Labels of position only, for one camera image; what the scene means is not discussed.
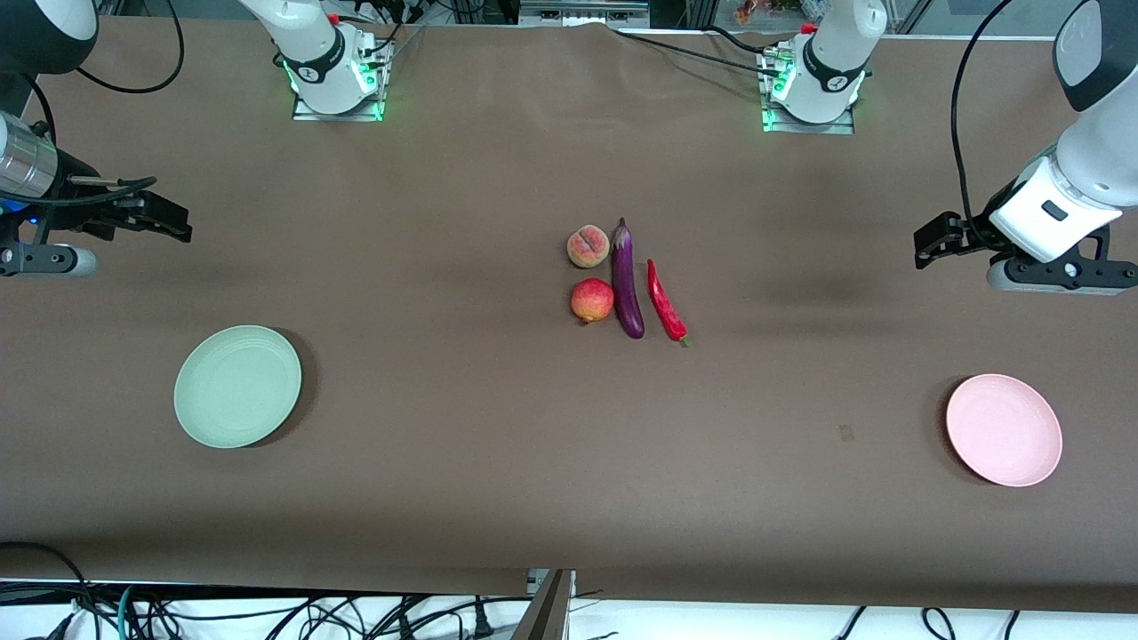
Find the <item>white floor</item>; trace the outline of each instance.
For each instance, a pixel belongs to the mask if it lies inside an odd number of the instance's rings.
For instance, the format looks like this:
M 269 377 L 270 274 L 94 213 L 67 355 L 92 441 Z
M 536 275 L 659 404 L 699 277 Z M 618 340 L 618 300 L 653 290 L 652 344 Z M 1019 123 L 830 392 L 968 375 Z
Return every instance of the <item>white floor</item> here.
M 471 597 L 437 597 L 417 608 L 413 620 L 435 610 L 467 602 Z M 335 606 L 339 600 L 328 600 Z M 183 615 L 215 616 L 237 613 L 282 609 L 299 605 L 299 599 L 184 601 L 172 607 Z M 369 598 L 358 601 L 363 626 L 374 624 L 397 598 Z M 503 602 L 487 606 L 489 622 L 508 627 L 520 620 L 526 602 Z M 833 640 L 846 625 L 853 607 L 785 606 L 785 605 L 716 605 L 695 602 L 646 602 L 629 600 L 575 600 L 570 614 L 569 640 L 593 640 L 617 632 L 615 640 Z M 25 605 L 0 607 L 0 640 L 25 640 L 47 635 L 69 613 L 66 605 Z M 339 613 L 351 612 L 340 609 Z M 947 609 L 959 640 L 1001 640 L 1009 612 L 983 609 Z M 181 623 L 184 640 L 259 640 L 283 617 L 264 617 Z M 300 615 L 280 634 L 294 640 L 302 634 L 306 616 Z M 345 613 L 351 623 L 354 613 Z M 473 610 L 463 612 L 465 632 L 473 630 Z M 104 638 L 117 638 L 115 629 L 102 627 Z M 418 640 L 454 639 L 457 620 L 454 616 L 428 625 L 415 634 Z M 345 630 L 324 625 L 312 640 L 349 640 Z M 94 637 L 91 616 L 76 616 L 67 640 Z M 927 639 L 933 637 L 921 622 L 921 609 L 869 607 L 857 623 L 850 640 Z M 1094 638 L 1096 640 L 1131 640 L 1138 638 L 1138 615 L 1069 614 L 1025 612 L 1012 632 L 1013 640 L 1059 640 Z

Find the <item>purple eggplant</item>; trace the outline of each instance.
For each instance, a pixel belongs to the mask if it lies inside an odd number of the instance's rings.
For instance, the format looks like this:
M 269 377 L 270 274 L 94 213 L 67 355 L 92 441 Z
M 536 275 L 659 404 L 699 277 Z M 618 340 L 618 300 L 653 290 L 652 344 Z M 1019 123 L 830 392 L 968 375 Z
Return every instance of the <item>purple eggplant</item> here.
M 644 318 L 636 300 L 636 279 L 633 276 L 633 235 L 620 219 L 612 231 L 612 290 L 616 294 L 617 319 L 632 338 L 644 337 Z

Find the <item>pink plate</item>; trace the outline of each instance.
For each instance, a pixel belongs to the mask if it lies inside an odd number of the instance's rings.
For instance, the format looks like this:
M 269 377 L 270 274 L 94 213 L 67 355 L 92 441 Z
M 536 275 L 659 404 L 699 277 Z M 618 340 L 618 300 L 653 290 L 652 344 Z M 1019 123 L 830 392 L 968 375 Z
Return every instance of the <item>pink plate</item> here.
M 1044 396 L 999 374 L 968 378 L 957 387 L 947 421 L 960 459 L 996 484 L 1040 483 L 1063 453 L 1059 421 Z

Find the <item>tabletop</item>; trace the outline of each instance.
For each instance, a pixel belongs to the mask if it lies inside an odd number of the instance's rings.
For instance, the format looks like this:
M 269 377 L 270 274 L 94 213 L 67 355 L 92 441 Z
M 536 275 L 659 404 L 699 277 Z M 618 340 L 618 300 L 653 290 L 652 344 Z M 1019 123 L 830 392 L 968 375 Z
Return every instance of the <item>tabletop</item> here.
M 762 132 L 748 72 L 596 25 L 427 28 L 384 122 L 297 123 L 259 24 L 184 23 L 160 92 L 42 79 L 60 148 L 158 177 L 195 236 L 60 235 L 100 272 L 2 282 L 0 538 L 98 579 L 488 593 L 567 566 L 609 597 L 1138 610 L 1138 296 L 913 265 L 959 207 L 962 41 L 882 41 L 856 134 L 810 137 Z M 85 67 L 141 87 L 174 49 L 168 22 L 107 19 Z M 976 48 L 978 206 L 1073 121 L 1049 49 Z M 620 216 L 692 348 L 643 289 L 641 340 L 569 313 L 609 270 L 566 239 Z M 1112 248 L 1138 255 L 1132 221 Z M 174 379 L 241 323 L 292 340 L 304 388 L 269 441 L 211 450 Z M 991 371 L 1063 425 L 1037 486 L 946 444 L 947 395 Z

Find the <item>teal cable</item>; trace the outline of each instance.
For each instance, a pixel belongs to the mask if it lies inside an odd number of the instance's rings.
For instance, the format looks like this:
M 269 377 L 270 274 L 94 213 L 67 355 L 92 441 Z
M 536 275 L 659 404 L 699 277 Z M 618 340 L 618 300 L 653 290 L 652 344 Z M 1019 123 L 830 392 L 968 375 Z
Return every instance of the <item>teal cable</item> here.
M 118 599 L 118 640 L 126 640 L 126 604 L 131 598 L 132 589 L 134 589 L 133 584 L 124 589 L 123 597 Z

